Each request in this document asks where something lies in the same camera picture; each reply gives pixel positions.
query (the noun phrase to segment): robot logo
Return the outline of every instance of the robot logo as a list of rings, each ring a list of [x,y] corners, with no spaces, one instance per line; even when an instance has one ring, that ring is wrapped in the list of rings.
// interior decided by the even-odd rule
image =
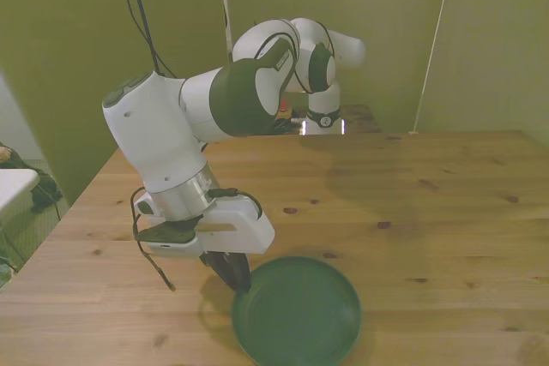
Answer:
[[[328,116],[323,117],[320,119],[320,124],[327,128],[332,123],[332,119],[330,119]]]

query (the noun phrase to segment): black cable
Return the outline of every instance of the black cable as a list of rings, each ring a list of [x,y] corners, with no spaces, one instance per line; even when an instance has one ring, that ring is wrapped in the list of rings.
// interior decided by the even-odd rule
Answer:
[[[3,256],[0,256],[0,261],[3,261],[6,265],[8,265],[8,267],[13,270],[15,273],[19,273],[19,271],[17,270],[16,267],[14,267],[8,259],[6,259],[5,257]]]
[[[268,42],[270,42],[273,38],[275,38],[276,36],[286,36],[290,39],[290,42],[292,42],[292,48],[293,48],[293,58],[295,59],[295,62],[297,64],[298,63],[298,58],[299,58],[299,49],[296,47],[295,42],[293,41],[293,37],[290,36],[288,33],[285,33],[285,32],[276,32],[276,33],[273,33],[270,36],[268,36],[263,41],[263,43],[261,43],[261,46],[259,46],[259,49],[257,50],[256,55],[254,56],[254,59],[257,59],[259,54],[262,52],[263,47],[265,47],[265,45]],[[310,92],[309,90],[306,89],[306,87],[303,85],[303,82],[301,81],[301,79],[299,79],[298,71],[294,70],[293,73],[295,74],[295,78],[298,80],[298,83],[301,86],[301,88],[303,90],[305,90],[307,93],[312,93],[312,92]]]
[[[37,184],[36,187],[38,189],[42,190],[42,193],[44,195],[46,195],[47,197],[49,197],[50,200],[53,202],[53,206],[55,207],[55,213],[57,214],[57,219],[59,221],[61,221],[61,213],[59,213],[59,208],[57,207],[57,201],[48,192],[46,192],[44,189],[42,189],[42,187],[40,186],[40,183]]]
[[[320,22],[317,21],[317,23],[323,27],[324,32],[326,32],[326,35],[328,36],[328,42],[329,46],[332,48],[332,56],[335,58],[335,48],[334,48],[334,42],[332,42],[332,37],[329,35],[328,29]]]
[[[168,280],[168,278],[166,277],[162,269],[160,269],[160,267],[154,262],[150,254],[143,249],[143,247],[141,246],[141,242],[137,240],[137,235],[139,233],[139,231],[137,230],[137,222],[139,221],[141,214],[139,213],[138,215],[136,215],[136,208],[134,207],[134,199],[136,198],[136,195],[144,189],[145,188],[143,187],[139,188],[130,197],[131,217],[133,219],[132,231],[134,233],[134,239],[137,241],[137,246],[139,247],[139,250],[141,251],[142,255],[145,256],[145,258],[150,262],[151,265],[153,265],[153,267],[156,269],[156,272],[158,272],[162,280],[164,280],[164,283],[166,283],[166,286],[168,286],[171,291],[175,291],[175,286],[173,285],[173,283],[170,282],[170,280]]]
[[[130,16],[131,16],[131,19],[134,21],[134,23],[136,24],[136,27],[137,27],[137,30],[139,30],[139,33],[141,34],[141,36],[145,39],[145,41],[148,43],[148,39],[147,39],[147,36],[145,35],[145,33],[143,32],[143,29],[141,29],[141,26],[139,25],[139,23],[137,22],[137,19],[136,19],[136,16],[134,15],[134,11],[131,7],[131,2],[130,0],[126,0],[126,3],[128,4],[128,10],[130,11]],[[172,75],[172,77],[174,78],[177,78],[177,76],[170,70],[170,68],[168,68],[168,66],[164,63],[164,61],[162,60],[162,57],[160,57],[160,55],[158,54],[158,52],[154,49],[154,46],[152,45],[153,47],[153,51],[154,51],[154,55],[158,58],[159,62],[162,63],[162,66],[164,66],[166,68],[166,70],[170,73],[170,75]]]
[[[259,200],[256,199],[254,196],[250,195],[248,192],[244,192],[242,190],[238,190],[238,189],[235,189],[235,188],[227,188],[227,189],[216,188],[216,189],[208,190],[208,196],[213,197],[213,198],[236,197],[238,195],[247,197],[256,204],[256,206],[257,206],[257,219],[260,219],[263,216],[263,208],[261,207],[261,203],[259,203]]]

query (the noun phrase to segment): white rope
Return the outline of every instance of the white rope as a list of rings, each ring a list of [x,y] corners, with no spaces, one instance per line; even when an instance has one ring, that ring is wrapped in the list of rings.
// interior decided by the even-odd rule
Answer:
[[[229,58],[229,63],[232,63],[231,21],[229,19],[229,2],[227,0],[223,0],[223,12],[225,14],[226,52]]]
[[[431,55],[429,55],[429,62],[427,63],[427,71],[425,72],[425,79],[423,80],[423,88],[421,89],[421,95],[419,96],[418,111],[415,114],[415,121],[413,122],[414,132],[417,132],[417,129],[418,129],[419,114],[421,113],[421,107],[423,105],[423,98],[425,95],[425,88],[427,87],[427,79],[429,78],[429,71],[431,70],[431,60],[432,60],[432,55],[435,51],[435,44],[437,43],[438,28],[440,27],[440,20],[443,15],[444,2],[445,0],[443,0],[442,3],[440,4],[440,10],[438,12],[437,28],[435,29],[435,35],[432,38]]]

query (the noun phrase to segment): floor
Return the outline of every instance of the floor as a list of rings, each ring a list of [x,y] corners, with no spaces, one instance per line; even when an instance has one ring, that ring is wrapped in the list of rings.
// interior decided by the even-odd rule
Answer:
[[[26,161],[33,167],[51,173],[47,163],[43,160]],[[58,222],[54,206],[48,207],[41,213],[33,213],[32,205],[32,198],[29,194],[15,205],[3,222],[3,231],[12,239],[16,250],[5,244],[2,237],[0,237],[0,250],[5,250],[12,265],[17,268],[24,266]],[[63,217],[69,210],[69,204],[65,199],[62,199],[57,203],[57,208]],[[0,288],[9,281],[10,277],[9,267],[0,265]]]

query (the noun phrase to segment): wood knot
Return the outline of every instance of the wood knot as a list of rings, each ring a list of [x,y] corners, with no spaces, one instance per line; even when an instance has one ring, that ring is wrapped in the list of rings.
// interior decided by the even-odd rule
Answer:
[[[432,191],[437,191],[440,189],[435,183],[431,182],[430,180],[420,179],[418,180],[418,183],[421,184],[421,186],[423,186],[424,188],[428,188]]]
[[[505,200],[509,203],[518,203],[518,197],[516,196],[505,196]]]
[[[391,222],[377,222],[378,229],[389,229],[391,227]]]
[[[411,282],[415,282],[415,283],[427,283],[429,281],[428,278],[412,278],[412,279],[408,279],[410,280]]]
[[[160,347],[166,344],[169,338],[170,337],[165,333],[157,334],[153,342],[154,347],[159,349]]]
[[[500,166],[507,165],[505,162],[503,162],[501,159],[498,159],[498,158],[491,158],[491,161],[494,165],[500,165]]]

